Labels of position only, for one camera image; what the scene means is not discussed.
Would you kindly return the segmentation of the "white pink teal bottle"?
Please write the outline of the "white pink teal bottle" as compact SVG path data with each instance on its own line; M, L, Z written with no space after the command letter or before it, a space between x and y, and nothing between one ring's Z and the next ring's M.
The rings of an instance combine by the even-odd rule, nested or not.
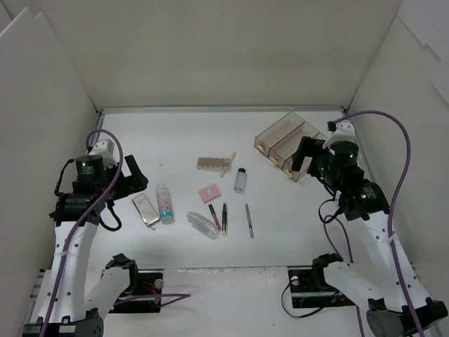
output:
M173 206L170 192L164 184L156 187L156 200L161 222L163 224L171 224L174 220Z

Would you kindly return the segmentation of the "pink concealer tube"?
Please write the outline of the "pink concealer tube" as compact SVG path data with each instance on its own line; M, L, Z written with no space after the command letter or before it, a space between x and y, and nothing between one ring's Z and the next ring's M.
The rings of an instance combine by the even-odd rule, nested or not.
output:
M235 152L232 152L230 157L229 157L229 161L227 162L227 165L223 167L221 173L220 173L220 178L223 178L226 174L226 172L231 168L232 162L234 160L236 156Z

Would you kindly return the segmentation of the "red lip gloss tube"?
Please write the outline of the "red lip gloss tube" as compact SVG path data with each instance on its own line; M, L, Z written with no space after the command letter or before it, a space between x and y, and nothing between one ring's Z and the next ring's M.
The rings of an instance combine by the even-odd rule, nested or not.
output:
M211 215L212 215L212 217L213 217L213 220L214 220L214 222L215 222L215 225L216 225L218 231L221 231L222 229L221 229L221 226L220 226L220 222L219 222L219 220L218 220L218 218L217 218L217 214L216 214L216 212L215 212L215 209L213 208L213 205L212 205L212 204L209 204L209 205L208 205L208 208L209 208L209 210L210 210L210 213L211 213Z

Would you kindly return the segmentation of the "clear bottle black cap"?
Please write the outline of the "clear bottle black cap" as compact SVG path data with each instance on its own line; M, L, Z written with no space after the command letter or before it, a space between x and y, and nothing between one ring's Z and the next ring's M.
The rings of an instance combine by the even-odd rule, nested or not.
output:
M244 168L239 168L236 173L236 180L234 182L234 191L238 193L243 193L246 186L246 170Z

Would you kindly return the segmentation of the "houndstooth eyeliner pen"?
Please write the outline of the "houndstooth eyeliner pen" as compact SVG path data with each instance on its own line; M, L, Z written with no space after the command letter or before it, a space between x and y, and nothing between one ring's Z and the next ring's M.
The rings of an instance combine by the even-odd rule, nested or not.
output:
M251 220L251 217L250 217L250 209L249 209L249 205L248 204L245 204L245 209L246 209L246 217L247 217L247 221L248 221L248 230L249 230L249 233L250 233L250 238L254 239L252 220Z

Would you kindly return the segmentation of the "dark teal lipstick crayon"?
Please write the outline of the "dark teal lipstick crayon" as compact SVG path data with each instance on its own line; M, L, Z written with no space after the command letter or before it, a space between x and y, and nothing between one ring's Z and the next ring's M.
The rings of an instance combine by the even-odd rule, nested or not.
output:
M224 202L222 205L222 233L223 234L227 234L227 228L228 228L228 226L227 226L227 214L228 214L227 209L228 209L227 203Z

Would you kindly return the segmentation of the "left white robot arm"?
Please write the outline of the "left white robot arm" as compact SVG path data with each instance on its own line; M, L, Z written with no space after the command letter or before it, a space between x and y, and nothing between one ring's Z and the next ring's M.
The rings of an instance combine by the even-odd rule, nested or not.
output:
M24 325L23 336L102 336L105 318L119 297L140 287L139 269L122 253L108 262L100 281L85 290L93 239L101 213L114 201L143 191L148 183L132 155L114 158L117 149L109 138L74 159L77 178L72 192L58 196L54 212L55 251L48 289L36 319Z

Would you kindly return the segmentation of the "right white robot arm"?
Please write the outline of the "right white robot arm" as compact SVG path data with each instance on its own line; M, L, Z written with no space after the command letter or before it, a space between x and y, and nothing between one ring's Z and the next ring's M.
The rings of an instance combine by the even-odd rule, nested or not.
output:
M379 284L358 275L335 254L314 260L312 284L318 289L332 286L365 310L375 336L413 335L446 318L444 302L432 299L421 285L396 233L388 227L389 204L380 186L365 178L358 166L358 145L346 140L330 147L324 143L302 137L293 155L293 170L299 170L305 158L311 159L307 173L329 188L337 202L330 219L344 215L355 222Z

